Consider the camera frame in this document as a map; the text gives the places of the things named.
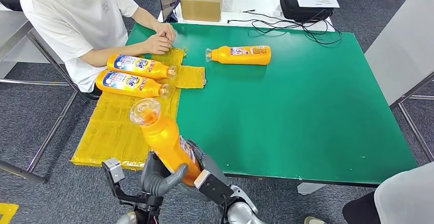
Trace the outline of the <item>person's left hand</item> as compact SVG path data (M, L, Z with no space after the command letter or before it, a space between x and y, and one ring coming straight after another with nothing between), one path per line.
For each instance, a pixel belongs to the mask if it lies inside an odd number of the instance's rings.
M157 21L153 24L152 28L157 35L166 37L170 43L174 42L176 38L176 32L171 24Z

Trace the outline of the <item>person's right hand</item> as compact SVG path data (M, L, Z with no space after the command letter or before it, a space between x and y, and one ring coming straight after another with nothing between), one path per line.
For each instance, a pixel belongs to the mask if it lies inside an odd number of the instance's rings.
M171 49L171 44L172 42L166 36L155 34L140 43L140 53L162 55Z

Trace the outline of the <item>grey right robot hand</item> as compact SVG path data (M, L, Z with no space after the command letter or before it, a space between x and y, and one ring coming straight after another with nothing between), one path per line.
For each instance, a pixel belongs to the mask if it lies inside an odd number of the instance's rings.
M194 141L186 140L188 145L193 149L194 155L198 160L201 169L206 169L210 173L212 173L215 177L221 180L226 185L229 184L228 179L224 176L223 171L218 167L216 162L212 159L210 155L205 153ZM208 197L203 195L198 191L198 189L194 186L186 185L183 182L179 182L176 185L176 189L179 190L182 194L187 195L189 197L201 200L201 201L210 201Z

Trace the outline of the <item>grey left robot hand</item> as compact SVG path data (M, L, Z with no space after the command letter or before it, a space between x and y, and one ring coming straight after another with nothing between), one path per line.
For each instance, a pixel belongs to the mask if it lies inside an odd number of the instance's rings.
M171 173L153 151L149 152L142 171L140 187L143 192L161 197L177 186L187 173L187 164L181 164Z

